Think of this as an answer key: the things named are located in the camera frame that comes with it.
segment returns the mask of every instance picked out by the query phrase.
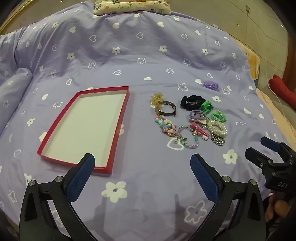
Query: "white heart outline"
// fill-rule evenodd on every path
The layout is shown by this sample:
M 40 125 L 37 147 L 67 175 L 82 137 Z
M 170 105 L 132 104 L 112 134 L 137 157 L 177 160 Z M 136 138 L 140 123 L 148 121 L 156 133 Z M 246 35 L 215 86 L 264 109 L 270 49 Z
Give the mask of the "white heart outline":
M 174 141 L 174 140 L 176 140 L 176 139 L 178 139 L 178 138 L 177 138 L 177 137 L 174 137 L 174 138 L 170 139 L 169 142 L 167 143 L 167 147 L 168 147 L 168 148 L 171 148 L 171 149 L 173 149 L 173 150 L 183 150 L 183 149 L 184 149 L 184 146 L 181 144 L 181 142 L 180 142 L 179 139 L 178 139 L 178 144 L 179 144 L 180 146 L 182 146 L 181 148 L 174 148 L 174 147 L 171 147 L 171 146 L 170 146 L 171 142 Z
M 90 36 L 89 40 L 92 41 L 92 42 L 96 42 L 96 35 L 93 34 L 92 36 Z
M 136 34 L 136 37 L 137 37 L 138 39 L 143 39 L 143 33 L 142 33 L 142 32 L 137 33 L 137 34 Z
M 185 40 L 187 40 L 187 39 L 188 39 L 188 36 L 187 36 L 187 34 L 182 34 L 182 35 L 181 35 L 181 37 L 182 37 L 183 39 L 185 39 Z
M 173 71 L 172 68 L 168 68 L 168 69 L 166 70 L 166 72 L 168 72 L 169 74 L 174 74 L 174 73 L 175 73 L 175 72 Z
M 113 74 L 114 75 L 120 75 L 121 74 L 121 70 L 116 70 L 116 71 L 113 72 Z

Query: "white heart print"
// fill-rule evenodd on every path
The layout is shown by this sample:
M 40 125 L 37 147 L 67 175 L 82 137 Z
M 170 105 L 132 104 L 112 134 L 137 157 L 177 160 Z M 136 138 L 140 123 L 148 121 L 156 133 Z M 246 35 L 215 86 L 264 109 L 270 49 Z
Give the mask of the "white heart print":
M 202 85 L 202 82 L 201 82 L 200 79 L 196 79 L 195 82 L 198 83 L 198 84 L 200 84 L 200 85 Z
M 114 75 L 120 75 L 121 74 L 121 70 L 116 70 L 115 72 L 113 72 Z
M 182 34 L 181 37 L 182 37 L 183 39 L 185 39 L 185 40 L 188 39 L 187 34 Z
M 142 39 L 142 38 L 143 38 L 143 33 L 142 33 L 142 32 L 137 33 L 137 34 L 136 34 L 136 37 L 137 37 L 138 39 Z
M 184 149 L 184 146 L 181 144 L 181 142 L 180 142 L 179 139 L 178 139 L 178 145 L 181 146 L 181 148 L 175 148 L 175 147 L 171 147 L 171 146 L 170 146 L 171 142 L 174 141 L 174 140 L 176 140 L 176 139 L 177 139 L 177 137 L 170 139 L 170 141 L 169 141 L 168 144 L 167 144 L 167 147 L 168 147 L 168 148 L 171 148 L 171 149 L 173 149 L 173 150 L 183 150 L 183 149 Z

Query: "white flower print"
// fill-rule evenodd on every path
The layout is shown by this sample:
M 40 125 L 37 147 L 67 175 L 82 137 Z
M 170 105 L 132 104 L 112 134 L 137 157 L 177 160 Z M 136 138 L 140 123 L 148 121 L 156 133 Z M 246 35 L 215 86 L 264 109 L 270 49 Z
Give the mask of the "white flower print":
M 222 102 L 222 100 L 220 100 L 218 96 L 215 96 L 215 97 L 212 96 L 212 99 L 213 99 L 214 101 Z
M 55 70 L 55 71 L 52 71 L 52 74 L 51 74 L 51 76 L 50 76 L 50 77 L 51 77 L 51 78 L 54 78 L 54 77 L 56 77 L 56 76 L 57 76 L 56 72 L 57 72 L 56 70 Z
M 226 95 L 229 95 L 230 94 L 230 91 L 229 90 L 222 89 L 222 91 L 223 91 L 223 94 L 226 94 Z
M 189 206 L 186 208 L 186 217 L 184 222 L 197 224 L 201 218 L 207 215 L 207 210 L 204 209 L 205 202 L 203 200 L 199 201 L 195 206 Z
M 35 118 L 30 118 L 28 121 L 27 121 L 27 125 L 28 126 L 30 126 L 30 125 L 32 125 L 33 124 L 33 122 L 34 122 L 34 120 L 35 120 Z
M 188 88 L 186 87 L 185 83 L 182 84 L 178 84 L 178 90 L 182 90 L 182 91 L 188 91 Z
M 234 152 L 233 149 L 229 150 L 227 154 L 223 154 L 222 156 L 225 159 L 226 164 L 237 163 L 237 154 Z
M 190 61 L 191 60 L 189 58 L 185 58 L 183 64 L 186 64 L 186 66 L 191 65 Z
M 138 64 L 145 64 L 146 63 L 146 60 L 145 60 L 145 58 L 138 58 L 137 63 Z
M 89 69 L 93 70 L 96 68 L 96 63 L 89 63 L 89 66 L 88 66 Z
M 63 102 L 56 102 L 56 103 L 54 103 L 53 107 L 54 107 L 55 109 L 58 108 L 58 107 L 61 107 L 61 106 L 62 106 L 62 103 L 63 103 Z
M 69 60 L 71 60 L 71 61 L 72 61 L 73 59 L 75 59 L 75 53 L 69 53 L 67 59 L 69 59 Z
M 113 203 L 118 202 L 119 198 L 126 198 L 128 193 L 125 189 L 126 182 L 118 182 L 116 184 L 112 182 L 106 183 L 106 189 L 102 191 L 103 197 L 110 197 L 110 201 Z
M 5 101 L 4 101 L 3 106 L 4 106 L 6 109 L 8 108 L 8 106 L 9 106 L 9 102 L 8 102 L 8 100 L 5 100 Z
M 159 46 L 159 51 L 161 51 L 161 52 L 167 52 L 168 50 L 167 50 L 167 48 L 166 48 L 166 45 L 163 45 L 163 46 Z
M 12 202 L 17 202 L 14 191 L 11 191 L 10 189 L 9 189 L 8 197 L 11 199 Z
M 115 55 L 119 54 L 120 53 L 120 48 L 119 47 L 116 47 L 116 48 L 114 47 L 113 50 L 112 50 L 112 53 L 115 54 Z

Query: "accessory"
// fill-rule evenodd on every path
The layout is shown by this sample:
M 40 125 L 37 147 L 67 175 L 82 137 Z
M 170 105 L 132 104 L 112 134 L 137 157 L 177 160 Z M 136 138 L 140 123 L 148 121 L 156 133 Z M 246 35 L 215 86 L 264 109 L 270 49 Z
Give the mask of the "accessory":
M 189 114 L 189 120 L 196 122 L 196 120 L 204 120 L 206 114 L 202 110 L 192 110 Z
M 188 143 L 185 142 L 187 140 L 187 138 L 182 137 L 182 135 L 181 135 L 182 130 L 190 130 L 190 132 L 192 132 L 192 135 L 194 136 L 195 144 L 189 145 Z M 194 129 L 190 128 L 189 126 L 180 126 L 179 127 L 178 136 L 177 136 L 177 139 L 174 141 L 174 143 L 178 143 L 178 140 L 180 140 L 181 144 L 188 149 L 195 149 L 198 146 L 197 132 Z
M 206 101 L 198 109 L 204 111 L 206 114 L 209 114 L 213 108 L 212 103 L 210 101 Z
M 223 114 L 221 111 L 217 110 L 213 112 L 211 115 L 212 120 L 219 121 L 219 122 L 226 122 L 226 115 Z
M 184 96 L 181 100 L 180 106 L 183 109 L 192 111 L 192 110 L 197 110 L 199 107 L 205 102 L 205 99 L 202 98 L 201 96 L 197 95 L 192 95 L 192 96 Z

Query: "jewelry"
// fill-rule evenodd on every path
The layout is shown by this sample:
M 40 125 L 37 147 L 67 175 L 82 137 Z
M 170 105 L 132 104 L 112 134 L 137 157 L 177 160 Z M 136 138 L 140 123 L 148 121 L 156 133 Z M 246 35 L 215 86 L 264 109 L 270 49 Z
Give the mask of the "jewelry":
M 202 110 L 192 110 L 189 114 L 189 120 L 196 122 L 196 120 L 204 120 L 206 114 Z
M 155 116 L 155 122 L 160 125 L 160 128 L 163 130 L 163 133 L 167 134 L 170 137 L 175 137 L 177 134 L 176 125 L 172 124 L 172 122 L 168 119 L 163 119 L 161 115 Z
M 192 132 L 192 135 L 194 136 L 194 143 L 195 144 L 189 145 L 188 143 L 185 142 L 187 140 L 187 138 L 182 137 L 182 135 L 181 135 L 182 130 L 190 130 L 190 132 Z M 179 127 L 177 139 L 174 141 L 174 143 L 178 143 L 178 140 L 180 140 L 181 144 L 188 149 L 195 149 L 198 146 L 197 132 L 194 129 L 190 128 L 189 126 L 180 126 Z
M 201 96 L 192 95 L 192 96 L 184 96 L 181 100 L 180 106 L 186 110 L 197 110 L 203 103 L 205 99 Z
M 213 108 L 214 107 L 213 107 L 212 103 L 210 101 L 206 101 L 205 103 L 203 103 L 201 105 L 201 107 L 199 107 L 199 110 L 202 110 L 206 114 L 209 114 Z
M 211 115 L 211 118 L 215 121 L 219 122 L 226 122 L 226 115 L 223 114 L 221 111 L 217 110 L 216 112 L 213 112 Z

